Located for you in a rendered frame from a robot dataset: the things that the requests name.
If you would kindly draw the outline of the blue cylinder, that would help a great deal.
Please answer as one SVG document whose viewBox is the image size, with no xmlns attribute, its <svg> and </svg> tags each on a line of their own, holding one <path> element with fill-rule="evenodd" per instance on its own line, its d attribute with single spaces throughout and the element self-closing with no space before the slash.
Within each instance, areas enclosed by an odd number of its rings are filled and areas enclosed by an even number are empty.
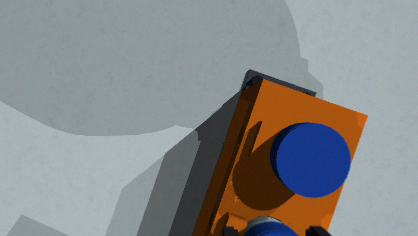
<svg viewBox="0 0 418 236">
<path fill-rule="evenodd" d="M 285 224 L 267 221 L 254 225 L 243 236 L 299 236 Z"/>
<path fill-rule="evenodd" d="M 308 198 L 327 196 L 346 180 L 349 147 L 333 128 L 311 122 L 284 128 L 270 149 L 271 168 L 292 192 Z"/>
</svg>

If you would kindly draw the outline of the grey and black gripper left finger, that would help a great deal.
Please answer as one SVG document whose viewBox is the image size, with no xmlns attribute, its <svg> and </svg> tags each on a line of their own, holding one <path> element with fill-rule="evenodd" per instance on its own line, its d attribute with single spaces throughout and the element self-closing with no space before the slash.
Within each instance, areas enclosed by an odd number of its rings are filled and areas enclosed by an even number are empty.
<svg viewBox="0 0 418 236">
<path fill-rule="evenodd" d="M 223 227 L 223 236 L 239 236 L 238 229 L 233 226 Z"/>
</svg>

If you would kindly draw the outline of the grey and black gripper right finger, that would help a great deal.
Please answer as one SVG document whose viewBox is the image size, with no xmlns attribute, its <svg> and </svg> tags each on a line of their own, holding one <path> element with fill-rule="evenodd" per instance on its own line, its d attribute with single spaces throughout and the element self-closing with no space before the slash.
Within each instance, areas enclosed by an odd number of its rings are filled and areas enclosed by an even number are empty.
<svg viewBox="0 0 418 236">
<path fill-rule="evenodd" d="M 322 226 L 310 226 L 306 229 L 305 236 L 332 236 Z"/>
</svg>

